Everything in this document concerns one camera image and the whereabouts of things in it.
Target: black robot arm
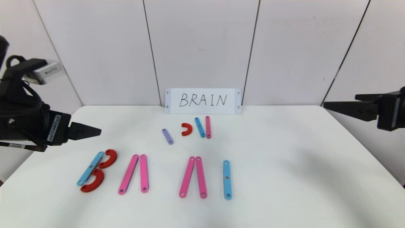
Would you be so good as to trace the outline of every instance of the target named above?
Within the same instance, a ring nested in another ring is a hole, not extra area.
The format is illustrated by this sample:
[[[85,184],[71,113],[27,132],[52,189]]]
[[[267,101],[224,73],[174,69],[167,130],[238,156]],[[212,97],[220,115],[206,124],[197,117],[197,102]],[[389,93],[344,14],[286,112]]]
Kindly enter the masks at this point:
[[[0,36],[0,66],[7,47],[8,42]],[[20,63],[11,66],[13,59]],[[68,139],[79,140],[101,134],[101,129],[80,123],[72,122],[69,127],[71,115],[50,110],[50,106],[42,102],[29,86],[29,82],[45,84],[55,75],[63,73],[58,62],[11,56],[6,66],[0,81],[0,140],[29,140],[36,146],[7,142],[0,142],[0,146],[43,152],[48,145],[59,146]]]

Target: white table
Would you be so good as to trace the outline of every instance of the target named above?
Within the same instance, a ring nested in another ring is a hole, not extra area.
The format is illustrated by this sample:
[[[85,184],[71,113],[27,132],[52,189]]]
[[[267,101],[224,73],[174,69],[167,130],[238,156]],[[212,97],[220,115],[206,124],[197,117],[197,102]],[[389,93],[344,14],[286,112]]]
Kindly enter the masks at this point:
[[[0,226],[38,228],[405,226],[405,191],[327,111],[318,106],[244,106],[237,116],[211,116],[201,138],[195,115],[158,106],[85,106],[72,121],[101,136],[35,152],[1,187]],[[199,115],[203,125],[204,115]],[[180,125],[194,126],[183,137]],[[162,134],[167,128],[174,144]],[[96,153],[118,152],[104,182],[90,193],[76,185]],[[139,164],[117,193],[131,155],[148,156],[147,193]],[[201,156],[208,197],[196,171],[178,196],[189,156]],[[224,199],[222,162],[231,162],[233,199]]]

